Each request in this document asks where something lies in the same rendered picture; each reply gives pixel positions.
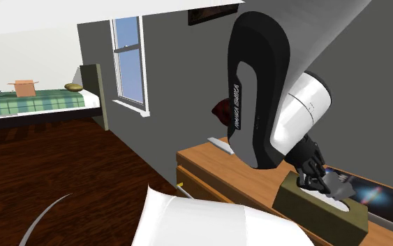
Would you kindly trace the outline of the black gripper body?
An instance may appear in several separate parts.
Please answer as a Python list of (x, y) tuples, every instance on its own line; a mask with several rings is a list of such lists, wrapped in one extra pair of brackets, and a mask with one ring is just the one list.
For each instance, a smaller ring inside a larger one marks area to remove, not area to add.
[(284, 160), (294, 166), (297, 170), (314, 171), (323, 170), (323, 157), (318, 147), (311, 137), (306, 134), (292, 149), (287, 153)]

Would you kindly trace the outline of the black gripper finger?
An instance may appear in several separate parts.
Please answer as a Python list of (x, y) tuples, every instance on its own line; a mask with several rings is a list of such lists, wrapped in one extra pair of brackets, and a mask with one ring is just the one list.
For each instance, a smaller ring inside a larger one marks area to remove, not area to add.
[(309, 167), (305, 168), (296, 168), (296, 171), (299, 175), (297, 178), (297, 186), (302, 189), (315, 189), (315, 177), (316, 172)]
[(316, 164), (315, 167), (316, 171), (316, 182), (318, 183), (317, 190), (322, 193), (322, 194), (330, 194), (331, 191), (325, 181), (323, 180), (323, 177), (326, 175), (325, 169), (322, 167), (320, 164)]

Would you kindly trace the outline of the olive green tissue box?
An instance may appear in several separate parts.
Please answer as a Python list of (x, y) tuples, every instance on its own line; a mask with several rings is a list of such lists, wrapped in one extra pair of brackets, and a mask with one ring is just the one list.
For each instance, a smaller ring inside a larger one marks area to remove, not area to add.
[(369, 232), (368, 209), (350, 198), (336, 201), (297, 186), (290, 171), (281, 183), (273, 209), (333, 246), (359, 246)]

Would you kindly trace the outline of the wooden chest of drawers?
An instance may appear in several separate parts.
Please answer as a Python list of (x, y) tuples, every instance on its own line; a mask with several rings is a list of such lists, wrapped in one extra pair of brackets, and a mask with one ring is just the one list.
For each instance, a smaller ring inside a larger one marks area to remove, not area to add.
[[(211, 143), (177, 152), (177, 183), (193, 197), (247, 205), (283, 219), (289, 218), (272, 206), (290, 171), (295, 173), (286, 162), (271, 170), (250, 168), (235, 155)], [(369, 232), (359, 246), (393, 246), (393, 231), (370, 221), (369, 214), (368, 224)], [(299, 227), (315, 246), (333, 246), (303, 226)]]

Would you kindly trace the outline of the black tablet with galaxy picture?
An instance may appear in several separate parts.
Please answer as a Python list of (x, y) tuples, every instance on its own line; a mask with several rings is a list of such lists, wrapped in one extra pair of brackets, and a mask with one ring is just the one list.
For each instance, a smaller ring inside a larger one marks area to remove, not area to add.
[(335, 172), (340, 181), (349, 182), (356, 191), (350, 198), (365, 205), (369, 220), (386, 229), (393, 230), (393, 188), (352, 175), (344, 171), (326, 167), (326, 172)]

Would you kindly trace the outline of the grey flat object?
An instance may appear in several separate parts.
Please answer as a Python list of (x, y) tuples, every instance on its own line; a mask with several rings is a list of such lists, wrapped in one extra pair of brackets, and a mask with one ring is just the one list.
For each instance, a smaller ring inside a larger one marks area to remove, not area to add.
[(228, 153), (229, 155), (233, 155), (234, 151), (230, 147), (230, 145), (226, 142), (223, 142), (222, 140), (219, 140), (214, 137), (210, 137), (207, 139), (211, 144), (219, 148), (220, 150), (223, 150), (224, 152)]

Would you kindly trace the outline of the dark red round object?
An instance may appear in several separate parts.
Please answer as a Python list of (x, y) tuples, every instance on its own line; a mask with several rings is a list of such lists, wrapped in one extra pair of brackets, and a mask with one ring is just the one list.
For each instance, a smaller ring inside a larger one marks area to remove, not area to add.
[(215, 115), (218, 120), (225, 126), (229, 126), (231, 123), (231, 109), (230, 99), (226, 98), (219, 101), (212, 109), (212, 114)]

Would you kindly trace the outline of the white framed window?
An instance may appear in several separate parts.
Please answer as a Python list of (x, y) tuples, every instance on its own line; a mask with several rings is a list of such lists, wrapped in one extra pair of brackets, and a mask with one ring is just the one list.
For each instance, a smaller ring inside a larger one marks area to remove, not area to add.
[(150, 116), (141, 16), (110, 21), (112, 51), (117, 81), (117, 98), (121, 106), (141, 117)]

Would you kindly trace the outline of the bed with green checked cover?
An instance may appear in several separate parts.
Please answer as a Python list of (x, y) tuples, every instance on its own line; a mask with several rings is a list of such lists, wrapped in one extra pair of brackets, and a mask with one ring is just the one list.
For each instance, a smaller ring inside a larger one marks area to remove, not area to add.
[(81, 65), (82, 89), (37, 90), (34, 96), (18, 97), (0, 92), (0, 129), (85, 117), (106, 120), (103, 81), (99, 64)]

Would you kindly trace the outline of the dark wall picture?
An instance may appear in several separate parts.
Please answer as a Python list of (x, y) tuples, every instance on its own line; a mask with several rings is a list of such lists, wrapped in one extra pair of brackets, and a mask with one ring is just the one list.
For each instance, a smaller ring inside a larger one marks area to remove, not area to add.
[(235, 3), (224, 6), (213, 6), (188, 10), (188, 25), (192, 26), (236, 13), (238, 8), (239, 4)]

